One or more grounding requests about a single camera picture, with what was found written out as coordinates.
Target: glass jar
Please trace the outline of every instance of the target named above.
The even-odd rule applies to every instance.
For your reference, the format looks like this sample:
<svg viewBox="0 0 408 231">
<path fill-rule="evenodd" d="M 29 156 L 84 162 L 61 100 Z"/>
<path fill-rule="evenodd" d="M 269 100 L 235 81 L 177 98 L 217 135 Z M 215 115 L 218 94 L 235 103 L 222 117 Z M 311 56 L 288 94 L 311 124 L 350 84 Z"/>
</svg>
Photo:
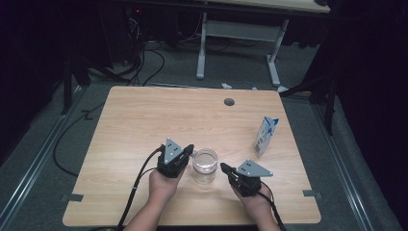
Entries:
<svg viewBox="0 0 408 231">
<path fill-rule="evenodd" d="M 197 151 L 192 157 L 194 172 L 192 177 L 202 185 L 210 184 L 216 177 L 217 154 L 215 151 L 205 148 Z"/>
</svg>

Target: gray carpet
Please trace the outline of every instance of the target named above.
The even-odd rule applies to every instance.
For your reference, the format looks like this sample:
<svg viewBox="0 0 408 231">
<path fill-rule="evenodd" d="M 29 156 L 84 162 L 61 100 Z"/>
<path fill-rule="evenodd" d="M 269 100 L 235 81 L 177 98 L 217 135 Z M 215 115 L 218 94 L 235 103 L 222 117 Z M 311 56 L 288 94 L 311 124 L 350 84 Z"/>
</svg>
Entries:
<svg viewBox="0 0 408 231">
<path fill-rule="evenodd" d="M 148 45 L 150 49 L 155 47 L 160 47 L 156 52 L 164 56 L 165 65 L 147 86 L 171 84 L 221 88 L 221 83 L 226 83 L 233 89 L 251 89 L 250 84 L 252 84 L 259 90 L 276 90 L 276 87 L 271 84 L 266 65 L 265 55 L 268 52 L 265 50 L 271 47 L 268 43 L 252 47 L 230 45 L 222 51 L 213 50 L 223 49 L 223 44 L 210 44 L 205 79 L 200 81 L 195 79 L 197 47 L 180 45 L 177 48 L 171 48 L 159 43 Z M 281 48 L 276 66 L 284 87 L 290 88 L 302 81 L 316 51 L 317 48 L 299 49 L 296 45 Z M 158 54 L 146 51 L 144 67 L 139 75 L 140 82 L 158 70 L 161 64 L 162 59 Z M 124 67 L 118 64 L 115 71 L 122 68 Z M 103 103 L 109 89 L 117 85 L 123 84 L 92 78 L 91 85 L 85 90 L 84 96 L 67 119 L 65 128 L 83 116 L 83 110 L 90 110 Z M 331 154 L 333 148 L 330 146 L 330 141 L 332 141 L 336 144 L 336 150 L 343 158 L 353 183 L 361 195 L 361 201 L 372 224 L 372 229 L 369 230 L 401 230 L 361 156 L 344 118 L 339 100 L 336 101 L 333 120 L 334 136 L 327 138 L 319 118 L 321 106 L 310 105 L 307 96 L 308 93 L 303 92 L 282 98 L 282 101 L 312 189 L 318 193 L 317 202 L 322 219 L 318 224 L 287 224 L 287 229 L 361 230 Z M 62 108 L 63 89 L 59 87 L 54 93 L 53 101 L 33 120 L 30 130 L 19 146 L 9 160 L 1 166 L 0 208 L 6 207 L 25 172 L 38 155 L 47 135 L 60 118 Z M 89 115 L 91 120 L 81 119 L 70 127 L 58 144 L 58 160 L 66 169 L 79 172 L 102 108 L 98 108 Z M 35 179 L 35 184 L 13 217 L 8 230 L 90 230 L 90 227 L 65 227 L 62 223 L 66 207 L 62 197 L 72 192 L 75 180 L 75 177 L 56 167 L 50 154 L 40 175 Z M 219 230 L 226 230 L 226 227 L 221 227 Z"/>
</svg>

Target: metal bracket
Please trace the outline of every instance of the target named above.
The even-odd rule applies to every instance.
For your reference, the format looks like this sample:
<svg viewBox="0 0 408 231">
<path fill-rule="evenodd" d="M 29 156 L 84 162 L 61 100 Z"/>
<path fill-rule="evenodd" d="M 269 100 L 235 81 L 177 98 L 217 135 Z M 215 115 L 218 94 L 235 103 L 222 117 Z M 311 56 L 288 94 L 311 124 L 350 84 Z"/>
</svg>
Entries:
<svg viewBox="0 0 408 231">
<path fill-rule="evenodd" d="M 315 192 L 313 190 L 304 190 L 303 191 L 303 196 L 313 196 L 315 199 L 321 199 L 321 193 L 320 192 Z"/>
<path fill-rule="evenodd" d="M 178 155 L 180 155 L 182 152 L 183 148 L 179 144 L 175 143 L 170 138 L 167 138 L 164 164 L 167 165 L 176 157 L 178 157 Z"/>
<path fill-rule="evenodd" d="M 68 201 L 81 202 L 83 198 L 84 198 L 84 196 L 81 195 L 81 194 L 74 194 L 74 193 L 73 193 L 73 194 L 64 194 L 64 195 L 61 197 L 61 202 L 62 202 L 62 203 L 66 203 L 66 202 L 68 202 Z"/>
<path fill-rule="evenodd" d="M 271 171 L 249 159 L 246 159 L 242 165 L 237 167 L 237 173 L 247 177 L 273 176 Z"/>
</svg>

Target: table top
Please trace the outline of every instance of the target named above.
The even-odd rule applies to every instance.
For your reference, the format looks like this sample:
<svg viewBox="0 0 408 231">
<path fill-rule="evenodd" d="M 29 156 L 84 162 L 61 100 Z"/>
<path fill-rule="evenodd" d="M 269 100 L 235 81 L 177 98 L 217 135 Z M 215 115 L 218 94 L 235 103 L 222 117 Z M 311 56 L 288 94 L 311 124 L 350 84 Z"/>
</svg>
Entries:
<svg viewBox="0 0 408 231">
<path fill-rule="evenodd" d="M 320 6 L 314 0 L 207 0 L 208 2 L 247 5 L 310 13 L 330 13 L 328 6 Z"/>
<path fill-rule="evenodd" d="M 235 105 L 226 106 L 225 98 Z M 264 116 L 278 117 L 279 123 L 267 151 L 257 158 L 253 142 Z M 276 91 L 113 87 L 73 190 L 84 197 L 68 202 L 64 224 L 117 225 L 142 164 L 166 138 L 182 147 L 213 149 L 218 161 L 231 167 L 251 159 L 273 172 L 261 179 L 271 187 L 284 223 L 320 221 L 315 198 L 303 195 L 311 186 Z M 199 185 L 191 163 L 160 225 L 253 223 L 220 168 L 211 184 Z M 156 164 L 153 157 L 146 169 Z M 125 224 L 147 196 L 148 176 L 143 176 Z"/>
</svg>

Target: hand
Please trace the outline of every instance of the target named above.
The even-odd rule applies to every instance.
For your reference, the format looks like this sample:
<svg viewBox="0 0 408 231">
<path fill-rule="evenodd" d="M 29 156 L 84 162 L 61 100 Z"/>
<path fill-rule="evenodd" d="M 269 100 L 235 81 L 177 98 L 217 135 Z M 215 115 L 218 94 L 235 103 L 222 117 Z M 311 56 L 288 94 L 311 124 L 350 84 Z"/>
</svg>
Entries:
<svg viewBox="0 0 408 231">
<path fill-rule="evenodd" d="M 176 194 L 183 173 L 184 169 L 177 178 L 167 178 L 157 169 L 153 170 L 149 176 L 149 200 L 160 202 L 163 206 L 166 206 L 168 201 Z"/>
<path fill-rule="evenodd" d="M 270 204 L 263 197 L 258 194 L 243 197 L 232 186 L 231 188 L 234 190 L 235 195 L 240 199 L 246 213 L 255 221 L 260 231 L 280 230 L 273 219 Z M 259 190 L 259 192 L 271 199 L 270 191 L 264 184 L 262 184 L 262 188 Z"/>
<path fill-rule="evenodd" d="M 146 204 L 128 223 L 126 231 L 156 230 L 160 216 L 168 201 L 176 194 L 184 170 L 177 178 L 167 178 L 157 169 L 149 176 L 149 198 Z"/>
</svg>

